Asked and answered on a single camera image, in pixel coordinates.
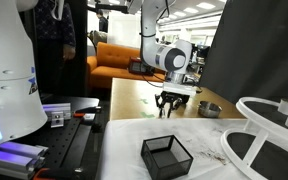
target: couch cushion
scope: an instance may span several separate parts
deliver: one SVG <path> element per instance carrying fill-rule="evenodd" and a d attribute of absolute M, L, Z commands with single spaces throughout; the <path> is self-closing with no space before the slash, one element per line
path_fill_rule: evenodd
<path fill-rule="evenodd" d="M 148 80 L 148 81 L 154 81 L 154 82 L 161 82 L 161 79 L 164 79 L 164 74 L 158 74 L 155 73 L 155 76 L 144 76 L 138 74 L 131 74 L 128 72 L 127 69 L 119 69 L 119 68 L 112 68 L 112 67 L 105 67 L 100 66 L 97 67 L 94 71 L 92 71 L 92 76 L 94 77 L 116 77 L 116 78 L 124 78 L 124 79 L 135 79 L 135 80 Z"/>
<path fill-rule="evenodd" d="M 97 44 L 97 65 L 126 69 L 130 57 L 140 57 L 140 50 L 114 44 Z"/>

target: black curtain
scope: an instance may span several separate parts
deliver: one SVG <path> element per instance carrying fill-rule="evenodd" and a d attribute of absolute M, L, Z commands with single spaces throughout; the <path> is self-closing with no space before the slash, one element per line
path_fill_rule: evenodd
<path fill-rule="evenodd" d="M 67 61 L 61 79 L 60 95 L 86 95 L 86 58 L 87 58 L 87 1 L 66 0 L 70 5 L 75 37 L 76 56 L 73 61 Z"/>
<path fill-rule="evenodd" d="M 228 0 L 200 85 L 232 103 L 288 98 L 288 0 Z"/>

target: mesh basket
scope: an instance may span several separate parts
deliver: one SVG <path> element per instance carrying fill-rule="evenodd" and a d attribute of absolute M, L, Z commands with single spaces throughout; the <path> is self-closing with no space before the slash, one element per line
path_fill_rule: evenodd
<path fill-rule="evenodd" d="M 174 135 L 144 140 L 141 156 L 153 180 L 185 175 L 193 162 L 193 157 Z"/>

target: wooden table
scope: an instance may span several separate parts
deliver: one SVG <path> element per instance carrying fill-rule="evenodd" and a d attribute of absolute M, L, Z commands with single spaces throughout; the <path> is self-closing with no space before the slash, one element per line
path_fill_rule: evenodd
<path fill-rule="evenodd" d="M 203 118 L 198 114 L 200 101 L 210 101 L 222 107 L 219 118 L 245 118 L 235 105 L 207 88 L 202 93 L 190 97 L 185 105 L 181 105 L 171 113 L 170 118 Z M 150 85 L 146 81 L 113 78 L 111 91 L 110 120 L 158 118 L 159 108 L 156 106 L 155 94 L 160 95 L 162 88 Z"/>

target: person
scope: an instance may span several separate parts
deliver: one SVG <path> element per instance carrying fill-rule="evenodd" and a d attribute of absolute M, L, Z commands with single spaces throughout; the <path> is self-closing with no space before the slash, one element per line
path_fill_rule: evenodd
<path fill-rule="evenodd" d="M 98 9 L 96 11 L 96 16 L 99 19 L 99 31 L 103 31 L 107 33 L 108 20 L 103 16 L 103 11 L 101 9 Z"/>
<path fill-rule="evenodd" d="M 37 83 L 40 93 L 57 94 L 64 62 L 75 57 L 75 31 L 69 4 L 62 20 L 52 17 L 55 0 L 39 0 L 34 8 L 37 38 Z"/>

